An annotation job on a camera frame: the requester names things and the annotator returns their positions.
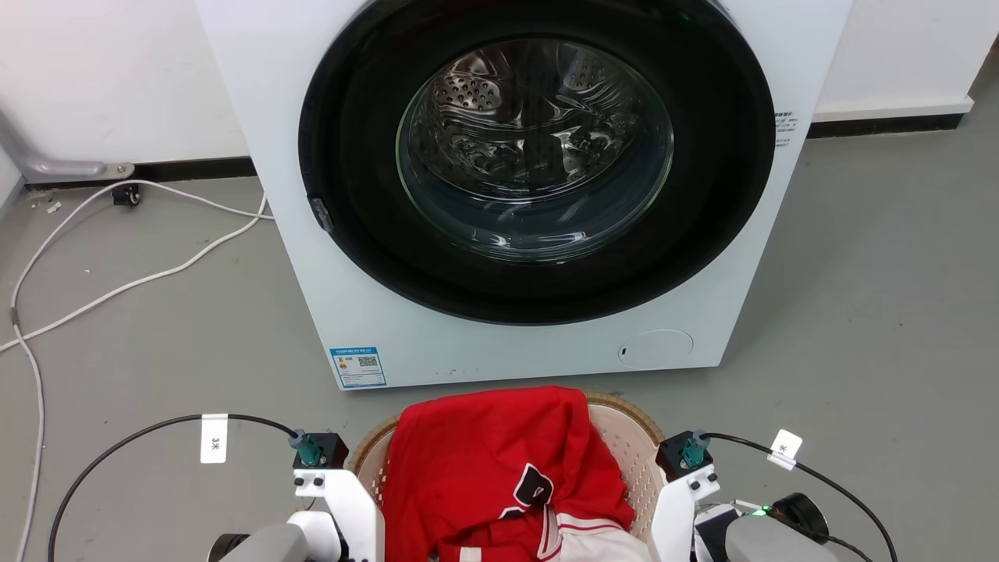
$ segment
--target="red jersey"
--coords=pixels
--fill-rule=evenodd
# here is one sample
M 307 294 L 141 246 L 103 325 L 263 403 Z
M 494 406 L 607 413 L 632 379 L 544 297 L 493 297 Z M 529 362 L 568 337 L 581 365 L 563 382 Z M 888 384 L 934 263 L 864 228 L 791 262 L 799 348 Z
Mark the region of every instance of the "red jersey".
M 620 469 L 578 390 L 451 396 L 406 409 L 383 495 L 387 562 L 528 562 L 558 553 L 559 528 L 627 530 Z M 475 555 L 469 556 L 469 548 Z

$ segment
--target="white tag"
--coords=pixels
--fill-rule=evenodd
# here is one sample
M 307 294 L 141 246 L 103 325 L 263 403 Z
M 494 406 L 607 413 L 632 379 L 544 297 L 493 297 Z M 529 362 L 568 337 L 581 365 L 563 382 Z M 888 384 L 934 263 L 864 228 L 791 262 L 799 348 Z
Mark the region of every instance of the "white tag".
M 229 414 L 204 414 L 201 416 L 201 462 L 220 464 L 226 462 L 226 445 L 229 440 Z
M 770 450 L 773 453 L 767 455 L 766 460 L 785 470 L 791 470 L 797 464 L 794 462 L 794 455 L 798 454 L 798 449 L 801 448 L 803 442 L 804 440 L 797 435 L 786 429 L 781 429 L 777 432 L 777 438 L 773 440 L 773 445 L 770 445 Z
M 459 552 L 459 562 L 483 562 L 483 549 L 478 546 L 463 546 Z

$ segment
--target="black baseboard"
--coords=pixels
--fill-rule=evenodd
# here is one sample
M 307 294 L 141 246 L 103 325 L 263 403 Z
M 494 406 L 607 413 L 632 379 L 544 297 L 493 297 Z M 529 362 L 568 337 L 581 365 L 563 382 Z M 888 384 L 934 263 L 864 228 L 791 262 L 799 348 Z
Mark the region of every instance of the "black baseboard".
M 256 176 L 257 170 L 249 156 L 241 158 L 211 158 L 207 160 L 181 160 L 177 162 L 151 162 L 136 164 L 135 173 L 127 179 L 149 180 L 159 183 L 188 180 L 214 180 Z M 78 187 L 103 187 L 121 180 L 81 181 L 71 183 L 34 183 L 25 187 L 32 191 L 46 189 L 72 189 Z
M 950 115 L 920 115 L 918 117 L 889 117 L 885 119 L 856 119 L 853 121 L 824 121 L 812 123 L 808 138 L 856 137 L 888 133 L 918 133 L 923 131 L 951 131 L 961 123 L 963 113 Z
M 808 129 L 810 139 L 829 137 L 851 137 L 859 135 L 880 135 L 886 133 L 914 133 L 920 131 L 948 131 L 956 129 L 964 117 L 963 113 L 953 115 L 925 115 L 919 117 L 891 117 L 887 119 L 858 119 L 854 121 L 826 121 L 812 123 Z M 132 179 L 155 182 L 211 180 L 220 178 L 242 178 L 256 176 L 253 160 L 242 158 L 213 158 L 208 160 L 183 160 L 178 162 L 153 162 L 136 164 Z M 25 187 L 39 191 L 45 189 L 71 189 L 78 187 L 102 187 L 119 180 L 103 180 L 73 183 L 36 183 Z

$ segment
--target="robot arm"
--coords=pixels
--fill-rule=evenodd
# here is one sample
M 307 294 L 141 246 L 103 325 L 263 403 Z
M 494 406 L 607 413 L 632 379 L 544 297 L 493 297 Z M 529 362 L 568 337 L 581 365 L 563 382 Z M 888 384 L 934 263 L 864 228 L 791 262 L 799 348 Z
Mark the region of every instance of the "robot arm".
M 344 469 L 346 445 L 334 433 L 303 434 L 303 441 L 314 442 L 320 453 L 306 455 L 317 462 L 314 466 L 296 455 L 295 495 L 323 498 L 329 512 L 300 511 L 288 523 L 253 535 L 223 535 L 208 562 L 385 562 L 385 519 L 357 476 Z M 653 562 L 689 562 L 691 545 L 697 562 L 836 561 L 803 534 L 815 528 L 810 521 L 818 521 L 816 526 L 825 521 L 801 494 L 774 503 L 797 515 L 790 525 L 762 510 L 753 516 L 731 506 L 696 516 L 697 502 L 721 489 L 706 446 L 689 431 L 659 446 L 656 464 L 668 483 L 659 491 L 652 518 L 648 547 Z M 797 526 L 805 531 L 792 528 Z M 819 534 L 828 534 L 828 528 Z

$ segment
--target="gray floor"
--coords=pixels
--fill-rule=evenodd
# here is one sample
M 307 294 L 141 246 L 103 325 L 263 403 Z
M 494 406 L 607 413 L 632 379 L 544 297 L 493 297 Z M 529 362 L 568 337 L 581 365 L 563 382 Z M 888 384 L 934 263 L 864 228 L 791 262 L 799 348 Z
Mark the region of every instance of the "gray floor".
M 999 65 L 976 88 L 974 111 L 957 132 L 806 145 L 721 367 L 553 382 L 620 392 L 667 434 L 703 427 L 769 442 L 788 428 L 805 438 L 800 460 L 881 515 L 902 560 L 994 559 Z M 181 187 L 244 209 L 260 197 L 253 179 Z M 53 214 L 45 199 L 7 213 L 3 298 L 88 193 L 58 194 L 64 207 Z M 182 263 L 245 222 L 157 192 L 135 210 L 105 202 L 86 214 L 29 277 L 19 301 L 28 330 Z M 12 336 L 0 326 L 0 343 Z M 32 346 L 49 430 L 31 561 L 43 560 L 49 522 L 73 478 L 148 424 L 245 412 L 333 428 L 353 446 L 413 402 L 518 384 L 341 393 L 273 224 Z M 24 515 L 36 410 L 24 354 L 0 355 L 0 373 L 0 549 L 8 556 Z M 299 505 L 284 437 L 240 423 L 232 431 L 225 465 L 198 464 L 194 424 L 117 453 L 70 506 L 59 558 L 201 560 L 220 533 L 283 520 Z M 717 444 L 714 453 L 724 498 L 806 492 L 834 534 L 886 559 L 874 527 L 834 492 L 734 445 Z

